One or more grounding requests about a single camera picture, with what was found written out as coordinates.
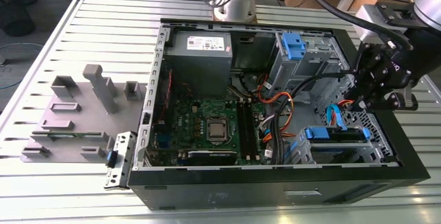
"ram slot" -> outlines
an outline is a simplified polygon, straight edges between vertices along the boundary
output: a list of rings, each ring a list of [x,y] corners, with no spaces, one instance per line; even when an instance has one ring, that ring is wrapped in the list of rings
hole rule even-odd
[[[247,145],[249,155],[251,160],[257,160],[257,143],[255,143],[255,130],[254,130],[254,117],[251,103],[245,103],[245,117],[246,117],[246,132],[247,132]]]
[[[247,126],[246,126],[246,109],[242,101],[237,102],[237,121],[238,121],[238,132],[241,139],[241,157],[242,159],[250,159],[250,147],[247,139]]]

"green motherboard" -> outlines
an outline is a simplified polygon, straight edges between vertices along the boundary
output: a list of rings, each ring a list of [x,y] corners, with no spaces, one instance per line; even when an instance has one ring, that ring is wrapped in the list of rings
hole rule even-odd
[[[263,104],[250,104],[251,129],[255,134],[253,146],[255,157],[241,154],[241,123],[238,101],[178,100],[173,107],[170,134],[156,134],[163,166],[182,165],[187,151],[230,151],[237,153],[235,165],[266,163],[259,147],[258,122],[263,116]]]

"motherboard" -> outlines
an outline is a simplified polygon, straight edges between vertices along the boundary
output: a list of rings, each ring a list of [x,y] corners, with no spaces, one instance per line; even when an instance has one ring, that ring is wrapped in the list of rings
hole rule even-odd
[[[258,123],[263,104],[250,100],[177,100],[170,132],[155,134],[163,166],[261,165]]]

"sticker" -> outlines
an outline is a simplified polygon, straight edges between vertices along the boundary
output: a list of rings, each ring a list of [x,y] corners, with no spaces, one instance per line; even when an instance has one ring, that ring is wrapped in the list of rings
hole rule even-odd
[[[287,190],[285,191],[286,196],[312,196],[322,195],[317,190]]]
[[[273,151],[265,150],[265,157],[271,158],[273,157]]]
[[[223,37],[189,37],[187,49],[225,51]]]
[[[273,87],[273,85],[269,83],[269,82],[263,82],[263,86],[269,89],[269,90],[271,90],[271,87]]]

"slotted aluminum table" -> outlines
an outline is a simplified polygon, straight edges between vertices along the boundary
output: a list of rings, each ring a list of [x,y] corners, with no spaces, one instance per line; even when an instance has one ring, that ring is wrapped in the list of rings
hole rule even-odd
[[[151,212],[130,190],[103,190],[103,164],[23,163],[20,151],[48,104],[55,76],[86,81],[84,65],[100,63],[103,76],[114,82],[146,83],[160,18],[211,20],[211,11],[193,1],[72,1],[0,115],[0,220],[253,224],[441,220],[441,96],[428,77],[416,87],[418,111],[396,116],[432,179],[352,205]],[[341,28],[360,44],[352,25],[326,11],[258,6],[257,19],[266,24]]]

